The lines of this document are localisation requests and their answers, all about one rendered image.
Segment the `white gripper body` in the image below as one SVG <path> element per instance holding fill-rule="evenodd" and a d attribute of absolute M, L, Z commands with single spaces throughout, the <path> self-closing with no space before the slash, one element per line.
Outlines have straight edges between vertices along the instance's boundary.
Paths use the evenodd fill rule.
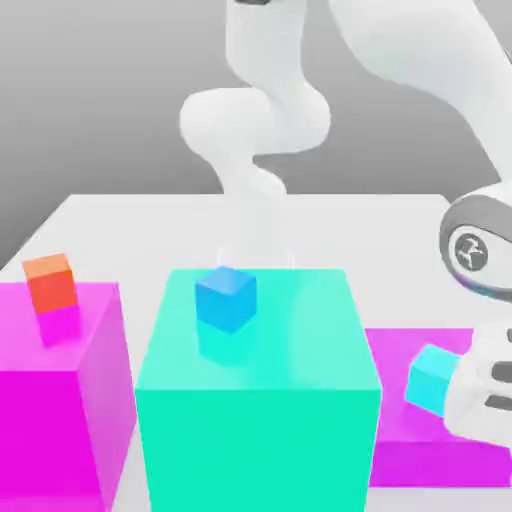
<path fill-rule="evenodd" d="M 459 437 L 512 449 L 512 342 L 474 344 L 450 380 L 444 425 Z"/>

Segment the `small cyan cube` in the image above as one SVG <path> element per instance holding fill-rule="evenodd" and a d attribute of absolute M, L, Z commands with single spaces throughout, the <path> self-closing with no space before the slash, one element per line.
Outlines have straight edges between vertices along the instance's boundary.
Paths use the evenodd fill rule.
<path fill-rule="evenodd" d="M 460 358 L 436 345 L 425 345 L 409 366 L 405 400 L 443 417 L 448 387 Z"/>

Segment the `small blue cube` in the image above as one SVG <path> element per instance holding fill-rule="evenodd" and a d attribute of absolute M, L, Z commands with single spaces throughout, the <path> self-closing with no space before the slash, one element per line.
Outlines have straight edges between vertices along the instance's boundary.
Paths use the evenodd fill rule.
<path fill-rule="evenodd" d="M 195 303 L 200 321 L 234 333 L 256 313 L 256 277 L 231 267 L 217 267 L 196 282 Z"/>

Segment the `small red cube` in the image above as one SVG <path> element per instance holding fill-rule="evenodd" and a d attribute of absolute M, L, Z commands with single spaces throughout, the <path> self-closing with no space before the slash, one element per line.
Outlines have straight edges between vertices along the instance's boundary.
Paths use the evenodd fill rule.
<path fill-rule="evenodd" d="M 37 314 L 75 306 L 75 281 L 68 258 L 63 253 L 24 261 L 23 270 Z"/>

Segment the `flat magenta box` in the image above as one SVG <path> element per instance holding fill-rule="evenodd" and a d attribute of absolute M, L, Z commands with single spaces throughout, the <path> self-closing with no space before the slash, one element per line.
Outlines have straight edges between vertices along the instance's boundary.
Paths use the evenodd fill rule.
<path fill-rule="evenodd" d="M 372 487 L 506 488 L 512 479 L 508 449 L 452 435 L 443 417 L 408 403 L 409 366 L 433 344 L 464 354 L 470 329 L 371 328 L 366 331 L 382 383 Z"/>

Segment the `large teal box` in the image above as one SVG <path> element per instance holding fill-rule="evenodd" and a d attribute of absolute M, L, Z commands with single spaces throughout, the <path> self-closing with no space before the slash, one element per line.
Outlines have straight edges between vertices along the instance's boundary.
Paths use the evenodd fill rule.
<path fill-rule="evenodd" d="M 238 332 L 167 281 L 136 384 L 151 512 L 364 512 L 381 383 L 345 273 L 258 269 Z"/>

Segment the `large magenta box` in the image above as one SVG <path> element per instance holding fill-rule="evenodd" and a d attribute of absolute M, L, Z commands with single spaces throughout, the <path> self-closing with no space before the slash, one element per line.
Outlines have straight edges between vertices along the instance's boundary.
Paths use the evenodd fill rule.
<path fill-rule="evenodd" d="M 0 284 L 0 512 L 111 512 L 136 423 L 119 287 L 34 312 Z"/>

